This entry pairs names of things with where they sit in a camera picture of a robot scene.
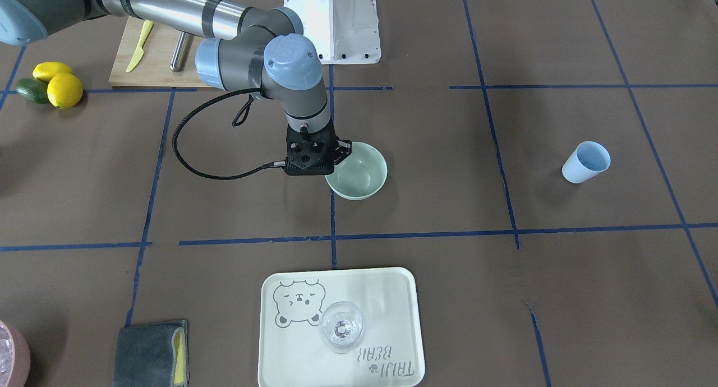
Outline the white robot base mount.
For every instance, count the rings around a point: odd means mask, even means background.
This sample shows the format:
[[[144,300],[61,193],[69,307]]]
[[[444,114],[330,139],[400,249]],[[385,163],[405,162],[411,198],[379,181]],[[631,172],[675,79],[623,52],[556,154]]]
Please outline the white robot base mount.
[[[323,65],[372,65],[382,59],[377,0],[284,0],[303,24]]]

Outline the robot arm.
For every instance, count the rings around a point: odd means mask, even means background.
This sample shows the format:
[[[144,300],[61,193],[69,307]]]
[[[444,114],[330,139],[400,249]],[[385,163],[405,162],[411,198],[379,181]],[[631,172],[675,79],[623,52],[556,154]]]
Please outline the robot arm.
[[[300,17],[289,8],[264,11],[231,0],[1,0],[2,42],[27,45],[106,15],[129,16],[169,26],[201,39],[197,75],[224,94],[202,104],[178,124],[181,129],[218,101],[247,95],[233,121],[239,126],[255,100],[276,100],[287,119],[285,159],[263,165],[290,176],[333,174],[352,152],[334,132],[323,66],[315,45],[303,35]]]

